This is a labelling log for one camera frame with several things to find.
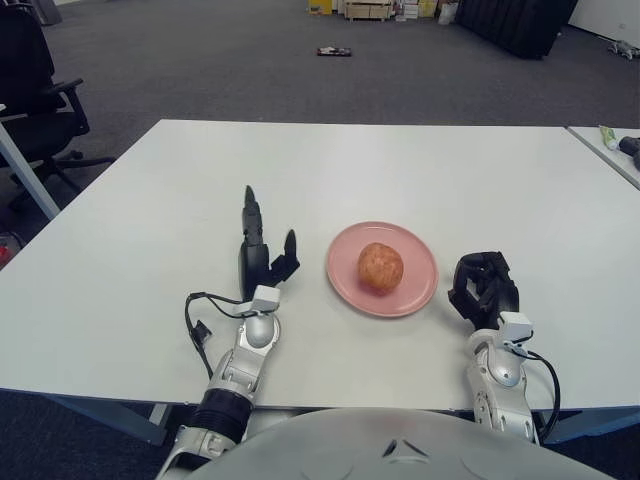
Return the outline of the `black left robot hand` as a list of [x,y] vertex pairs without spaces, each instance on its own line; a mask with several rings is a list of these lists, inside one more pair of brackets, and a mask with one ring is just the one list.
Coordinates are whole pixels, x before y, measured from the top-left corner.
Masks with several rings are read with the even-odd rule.
[[239,250],[240,289],[244,301],[253,298],[259,285],[275,287],[288,280],[300,267],[297,257],[297,238],[289,230],[284,253],[270,261],[268,245],[263,239],[263,222],[259,203],[250,185],[245,188],[242,209],[243,241]]

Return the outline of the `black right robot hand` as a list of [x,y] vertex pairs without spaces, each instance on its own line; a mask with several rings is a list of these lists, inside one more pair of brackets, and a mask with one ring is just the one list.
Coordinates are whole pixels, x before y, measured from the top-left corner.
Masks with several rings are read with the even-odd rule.
[[476,330],[498,330],[501,312],[519,311],[519,292],[501,252],[464,255],[456,265],[448,298]]

